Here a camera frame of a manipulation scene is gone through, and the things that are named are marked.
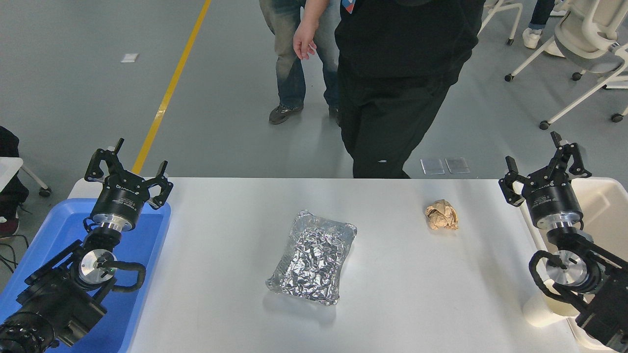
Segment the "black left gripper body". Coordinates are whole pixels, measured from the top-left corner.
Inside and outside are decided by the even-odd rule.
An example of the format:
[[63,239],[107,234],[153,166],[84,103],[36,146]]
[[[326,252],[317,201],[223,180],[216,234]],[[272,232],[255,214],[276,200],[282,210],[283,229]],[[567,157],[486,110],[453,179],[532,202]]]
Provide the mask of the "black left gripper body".
[[112,217],[125,220],[126,225],[135,225],[148,200],[145,179],[130,172],[111,174],[104,178],[103,190],[92,210],[92,220],[104,223]]

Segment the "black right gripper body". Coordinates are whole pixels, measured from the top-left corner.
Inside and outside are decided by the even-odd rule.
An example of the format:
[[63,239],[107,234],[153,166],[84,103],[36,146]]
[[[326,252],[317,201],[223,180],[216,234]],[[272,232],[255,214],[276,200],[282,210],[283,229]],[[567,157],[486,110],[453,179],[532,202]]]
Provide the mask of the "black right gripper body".
[[546,176],[543,170],[538,170],[529,176],[533,185],[524,186],[521,195],[534,223],[545,223],[554,215],[563,215],[572,223],[581,221],[582,210],[567,172],[554,171]]

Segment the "person's hand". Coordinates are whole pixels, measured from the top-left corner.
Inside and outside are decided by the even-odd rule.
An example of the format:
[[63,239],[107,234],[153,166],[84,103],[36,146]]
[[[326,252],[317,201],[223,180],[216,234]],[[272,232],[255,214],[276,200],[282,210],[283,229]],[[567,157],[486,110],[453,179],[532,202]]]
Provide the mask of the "person's hand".
[[292,48],[299,60],[308,60],[316,54],[317,46],[314,43],[314,35],[318,29],[318,22],[306,22],[303,20],[297,27],[292,38]]

